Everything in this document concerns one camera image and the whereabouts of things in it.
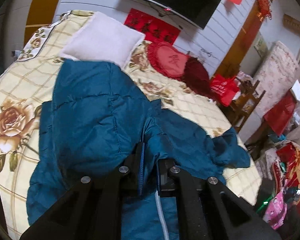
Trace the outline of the red gift bag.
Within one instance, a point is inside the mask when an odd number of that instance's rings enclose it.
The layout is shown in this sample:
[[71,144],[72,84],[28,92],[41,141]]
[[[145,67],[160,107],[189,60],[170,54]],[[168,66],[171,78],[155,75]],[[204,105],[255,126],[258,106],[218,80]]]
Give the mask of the red gift bag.
[[281,136],[293,116],[296,100],[288,91],[285,96],[263,116],[272,131]]

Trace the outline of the white square pillow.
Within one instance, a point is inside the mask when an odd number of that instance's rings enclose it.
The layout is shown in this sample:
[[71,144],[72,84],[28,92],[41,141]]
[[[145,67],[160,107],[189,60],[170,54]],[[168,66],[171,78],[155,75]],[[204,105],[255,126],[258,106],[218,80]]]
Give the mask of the white square pillow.
[[64,59],[74,61],[106,61],[124,69],[133,51],[145,39],[145,34],[119,21],[95,12],[81,29],[72,35],[59,52]]

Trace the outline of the red Chinese knot ornament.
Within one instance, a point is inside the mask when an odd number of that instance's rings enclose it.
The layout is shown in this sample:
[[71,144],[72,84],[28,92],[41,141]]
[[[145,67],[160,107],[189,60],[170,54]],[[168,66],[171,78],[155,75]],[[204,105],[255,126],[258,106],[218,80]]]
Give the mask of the red Chinese knot ornament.
[[263,21],[265,18],[272,20],[269,0],[257,0],[258,2],[258,18]]

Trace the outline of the dark red velvet cushion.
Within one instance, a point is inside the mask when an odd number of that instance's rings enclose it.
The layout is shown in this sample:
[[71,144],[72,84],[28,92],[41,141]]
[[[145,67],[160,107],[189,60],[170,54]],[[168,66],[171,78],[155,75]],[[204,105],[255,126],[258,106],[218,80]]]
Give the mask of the dark red velvet cushion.
[[196,58],[188,58],[182,81],[196,94],[212,98],[209,74]]

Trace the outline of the red heart-shaped cushion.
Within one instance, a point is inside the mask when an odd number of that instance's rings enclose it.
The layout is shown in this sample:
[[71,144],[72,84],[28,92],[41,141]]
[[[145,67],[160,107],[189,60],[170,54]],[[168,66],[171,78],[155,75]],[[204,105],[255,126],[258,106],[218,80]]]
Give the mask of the red heart-shaped cushion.
[[147,59],[160,74],[170,79],[182,80],[189,56],[175,49],[168,42],[156,42],[147,46]]

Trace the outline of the blue down jacket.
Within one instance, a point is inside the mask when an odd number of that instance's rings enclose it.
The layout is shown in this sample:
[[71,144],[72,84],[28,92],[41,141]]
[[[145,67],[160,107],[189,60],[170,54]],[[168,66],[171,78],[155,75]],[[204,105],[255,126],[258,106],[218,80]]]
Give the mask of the blue down jacket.
[[104,176],[144,142],[142,197],[123,206],[123,239],[163,239],[152,170],[174,159],[195,177],[224,181],[226,167],[247,168],[249,154],[234,129],[210,137],[198,124],[149,101],[117,65],[66,60],[52,100],[42,104],[39,163],[27,193],[29,224],[44,214],[79,176]]

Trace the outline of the floral upright mattress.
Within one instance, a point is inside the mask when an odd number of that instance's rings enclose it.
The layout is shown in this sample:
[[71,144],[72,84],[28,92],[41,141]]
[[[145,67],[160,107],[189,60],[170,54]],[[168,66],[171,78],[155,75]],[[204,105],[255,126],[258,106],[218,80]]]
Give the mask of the floral upright mattress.
[[276,41],[254,75],[258,81],[256,91],[264,94],[256,106],[256,113],[263,117],[292,87],[299,64],[294,54],[281,41]]

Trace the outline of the red shopping bag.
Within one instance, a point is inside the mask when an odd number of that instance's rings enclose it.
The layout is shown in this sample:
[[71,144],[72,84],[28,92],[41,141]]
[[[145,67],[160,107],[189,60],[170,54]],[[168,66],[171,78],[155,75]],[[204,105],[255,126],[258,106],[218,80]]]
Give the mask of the red shopping bag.
[[228,107],[235,95],[239,92],[239,87],[235,83],[235,76],[223,77],[216,74],[210,80],[210,89],[214,98],[223,106]]

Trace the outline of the red wall banner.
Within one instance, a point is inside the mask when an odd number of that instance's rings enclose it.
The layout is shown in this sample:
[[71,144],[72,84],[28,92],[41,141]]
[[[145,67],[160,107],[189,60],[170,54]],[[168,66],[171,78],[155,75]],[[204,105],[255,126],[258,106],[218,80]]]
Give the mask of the red wall banner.
[[151,42],[168,42],[173,45],[180,34],[180,30],[173,25],[133,8],[124,25],[144,33],[145,40]]

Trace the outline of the wooden chair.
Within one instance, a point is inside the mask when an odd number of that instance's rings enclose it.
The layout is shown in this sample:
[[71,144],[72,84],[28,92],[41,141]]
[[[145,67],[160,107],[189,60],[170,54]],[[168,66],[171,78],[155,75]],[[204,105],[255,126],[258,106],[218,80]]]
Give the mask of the wooden chair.
[[231,102],[230,108],[232,113],[230,114],[230,123],[234,127],[237,133],[242,129],[243,125],[259,104],[266,91],[264,90],[261,94],[256,91],[260,81],[257,80],[254,84],[251,81],[243,81],[236,78],[240,82],[239,88],[241,94],[240,96]]

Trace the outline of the pink patterned cloth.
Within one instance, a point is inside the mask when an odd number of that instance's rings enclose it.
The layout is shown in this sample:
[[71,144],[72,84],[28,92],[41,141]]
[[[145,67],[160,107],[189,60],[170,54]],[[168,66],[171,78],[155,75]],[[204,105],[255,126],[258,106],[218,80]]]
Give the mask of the pink patterned cloth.
[[277,230],[284,223],[287,214],[287,203],[284,201],[283,190],[281,190],[268,204],[263,220],[272,229]]

